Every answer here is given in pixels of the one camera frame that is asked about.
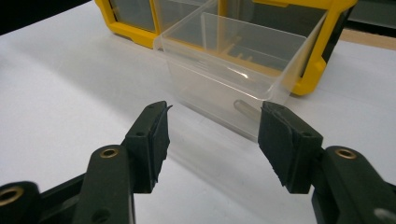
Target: yellow plastic frame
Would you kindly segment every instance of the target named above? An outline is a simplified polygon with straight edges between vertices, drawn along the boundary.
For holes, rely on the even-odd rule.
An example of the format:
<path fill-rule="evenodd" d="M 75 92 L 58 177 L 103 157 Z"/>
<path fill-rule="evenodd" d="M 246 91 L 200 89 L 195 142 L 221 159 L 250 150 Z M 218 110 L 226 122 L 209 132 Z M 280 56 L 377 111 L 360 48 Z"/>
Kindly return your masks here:
<path fill-rule="evenodd" d="M 315 7 L 327 10 L 326 19 L 318 34 L 318 39 L 312 49 L 305 71 L 297 81 L 292 92 L 297 95 L 305 95 L 312 92 L 318 85 L 322 73 L 327 63 L 322 58 L 335 24 L 340 15 L 347 9 L 355 6 L 358 0 L 252 0 L 255 3 L 286 7 L 289 4 L 302 7 Z M 139 29 L 127 24 L 118 22 L 114 16 L 109 0 L 95 0 L 96 5 L 101 9 L 107 27 L 114 33 L 131 38 L 136 44 L 152 49 L 154 38 L 161 31 L 159 28 L 157 15 L 153 0 L 149 0 L 151 14 L 154 21 L 155 32 Z M 219 0 L 219 15 L 226 12 L 227 0 Z"/>
<path fill-rule="evenodd" d="M 122 22 L 118 22 L 113 13 L 113 9 L 109 0 L 95 0 L 95 3 L 97 6 L 99 6 L 108 29 L 116 34 L 131 38 L 138 45 L 152 49 L 154 38 L 160 34 L 153 0 L 149 0 L 149 4 L 151 7 L 151 15 L 154 21 L 155 32 L 146 31 L 131 25 L 124 24 Z"/>
<path fill-rule="evenodd" d="M 312 49 L 304 74 L 300 80 L 297 81 L 292 91 L 297 95 L 305 95 L 312 92 L 318 85 L 321 75 L 326 68 L 327 64 L 322 58 L 322 53 L 329 42 L 338 18 L 341 13 L 355 6 L 358 0 L 255 0 L 255 2 L 268 5 L 293 4 L 302 7 L 315 7 L 327 10 L 326 19 L 320 29 L 317 42 Z"/>

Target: brass screw insert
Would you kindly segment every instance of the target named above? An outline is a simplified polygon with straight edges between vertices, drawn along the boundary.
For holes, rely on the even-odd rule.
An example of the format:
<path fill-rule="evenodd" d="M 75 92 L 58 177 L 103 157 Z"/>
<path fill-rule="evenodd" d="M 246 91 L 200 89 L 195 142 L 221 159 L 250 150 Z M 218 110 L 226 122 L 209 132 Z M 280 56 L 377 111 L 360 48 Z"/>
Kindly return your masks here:
<path fill-rule="evenodd" d="M 23 194 L 23 188 L 14 186 L 0 191 L 0 206 L 17 201 Z"/>
<path fill-rule="evenodd" d="M 104 159 L 108 159 L 108 158 L 112 158 L 115 157 L 119 154 L 119 150 L 116 148 L 108 148 L 103 150 L 100 153 L 100 157 L 104 158 Z"/>
<path fill-rule="evenodd" d="M 353 151 L 345 148 L 336 149 L 335 154 L 348 160 L 355 160 L 358 157 Z"/>

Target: white tabletop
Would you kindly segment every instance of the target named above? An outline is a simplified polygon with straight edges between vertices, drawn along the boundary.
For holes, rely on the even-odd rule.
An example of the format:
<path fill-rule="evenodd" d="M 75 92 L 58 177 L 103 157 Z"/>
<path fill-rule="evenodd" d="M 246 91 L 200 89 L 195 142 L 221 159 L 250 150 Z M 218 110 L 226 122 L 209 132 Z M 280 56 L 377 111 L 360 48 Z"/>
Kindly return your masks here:
<path fill-rule="evenodd" d="M 315 92 L 286 103 L 324 147 L 358 150 L 390 183 L 395 59 L 341 41 Z M 179 103 L 166 61 L 111 34 L 94 2 L 0 36 L 0 186 L 44 191 L 84 173 L 161 100 L 174 105 L 171 145 L 153 193 L 135 195 L 137 223 L 316 223 L 310 195 L 288 194 L 256 143 Z"/>

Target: transparent plastic bin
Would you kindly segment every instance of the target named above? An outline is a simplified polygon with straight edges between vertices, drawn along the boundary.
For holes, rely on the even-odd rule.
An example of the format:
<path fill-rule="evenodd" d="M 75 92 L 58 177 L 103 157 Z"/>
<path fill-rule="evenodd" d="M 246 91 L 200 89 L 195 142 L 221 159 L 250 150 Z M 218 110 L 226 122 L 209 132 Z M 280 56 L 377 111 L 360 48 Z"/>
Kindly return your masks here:
<path fill-rule="evenodd" d="M 208 1 L 157 37 L 154 48 L 163 50 L 186 105 L 257 140 L 262 102 L 285 103 L 324 14 L 305 37 L 250 23 L 254 3 L 238 2 L 244 5 L 224 9 Z"/>

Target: white table surface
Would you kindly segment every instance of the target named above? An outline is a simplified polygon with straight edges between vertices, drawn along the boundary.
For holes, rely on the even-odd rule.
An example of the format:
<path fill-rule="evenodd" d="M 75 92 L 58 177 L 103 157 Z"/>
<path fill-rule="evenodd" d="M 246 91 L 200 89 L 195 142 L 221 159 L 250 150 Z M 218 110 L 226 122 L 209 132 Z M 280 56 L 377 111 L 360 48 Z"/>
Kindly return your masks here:
<path fill-rule="evenodd" d="M 352 147 L 396 183 L 395 71 L 396 51 L 341 41 L 315 92 L 286 106 L 324 147 Z M 161 100 L 171 145 L 153 193 L 135 195 L 137 223 L 316 223 L 310 195 L 288 194 L 256 143 L 179 103 L 165 60 L 111 34 L 94 2 L 0 36 L 0 186 L 84 173 Z"/>

